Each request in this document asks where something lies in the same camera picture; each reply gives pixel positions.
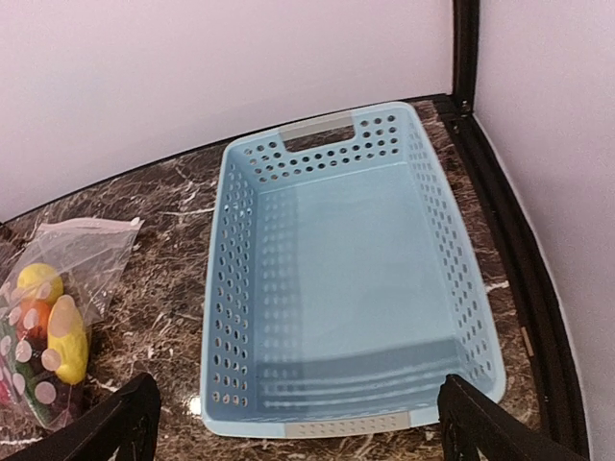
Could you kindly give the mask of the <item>clear zip top bag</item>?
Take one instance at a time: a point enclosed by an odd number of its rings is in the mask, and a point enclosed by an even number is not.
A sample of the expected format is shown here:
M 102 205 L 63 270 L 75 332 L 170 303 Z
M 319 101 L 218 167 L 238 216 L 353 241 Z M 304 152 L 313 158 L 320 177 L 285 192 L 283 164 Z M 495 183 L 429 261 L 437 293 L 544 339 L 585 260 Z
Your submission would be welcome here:
M 1 279 L 1 402 L 55 431 L 82 412 L 92 327 L 101 322 L 142 221 L 41 224 Z

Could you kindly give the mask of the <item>orange fruit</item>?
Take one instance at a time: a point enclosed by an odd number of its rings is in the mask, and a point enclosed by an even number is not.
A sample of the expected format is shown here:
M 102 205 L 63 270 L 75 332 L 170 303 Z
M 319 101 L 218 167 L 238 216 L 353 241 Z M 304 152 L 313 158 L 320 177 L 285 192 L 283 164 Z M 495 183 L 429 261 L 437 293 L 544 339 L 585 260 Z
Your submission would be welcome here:
M 51 306 L 42 300 L 26 299 L 21 302 L 20 311 L 17 323 L 18 337 L 45 340 Z

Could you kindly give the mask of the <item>red apple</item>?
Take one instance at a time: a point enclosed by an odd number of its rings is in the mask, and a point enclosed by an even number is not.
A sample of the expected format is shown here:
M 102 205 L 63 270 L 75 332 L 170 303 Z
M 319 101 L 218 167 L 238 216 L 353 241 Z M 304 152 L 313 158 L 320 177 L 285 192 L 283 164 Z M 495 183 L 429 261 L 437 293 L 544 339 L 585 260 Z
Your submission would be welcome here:
M 4 406 L 14 405 L 12 375 L 4 365 L 1 365 L 0 369 L 0 401 Z

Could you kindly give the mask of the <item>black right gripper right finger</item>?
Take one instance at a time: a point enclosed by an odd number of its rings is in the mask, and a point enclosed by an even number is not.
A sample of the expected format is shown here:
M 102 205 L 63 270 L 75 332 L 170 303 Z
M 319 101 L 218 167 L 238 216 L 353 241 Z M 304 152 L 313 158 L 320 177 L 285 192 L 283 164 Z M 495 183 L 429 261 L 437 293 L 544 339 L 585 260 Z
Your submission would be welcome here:
M 446 460 L 580 460 L 570 449 L 518 422 L 459 375 L 437 397 Z

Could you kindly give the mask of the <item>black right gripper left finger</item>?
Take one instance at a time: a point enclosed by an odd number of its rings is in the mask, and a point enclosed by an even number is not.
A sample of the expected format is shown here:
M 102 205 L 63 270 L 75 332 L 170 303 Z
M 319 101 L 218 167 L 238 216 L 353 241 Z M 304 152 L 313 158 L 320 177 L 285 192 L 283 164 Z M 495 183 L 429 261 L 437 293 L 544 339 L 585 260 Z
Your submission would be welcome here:
M 148 373 L 132 378 L 76 422 L 10 460 L 152 460 L 160 423 L 160 390 Z

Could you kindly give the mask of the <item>green cucumber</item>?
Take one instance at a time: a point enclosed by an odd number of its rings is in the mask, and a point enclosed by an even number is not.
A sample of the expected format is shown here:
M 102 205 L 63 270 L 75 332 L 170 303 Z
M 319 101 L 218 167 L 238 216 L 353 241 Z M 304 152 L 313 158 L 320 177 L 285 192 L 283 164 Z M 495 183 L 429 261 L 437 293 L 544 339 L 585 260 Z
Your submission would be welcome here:
M 35 396 L 35 388 L 44 378 L 44 374 L 36 372 L 35 366 L 29 362 L 22 363 L 15 358 L 17 343 L 14 328 L 2 321 L 1 377 L 7 387 L 8 406 L 39 425 L 47 426 L 50 409 Z

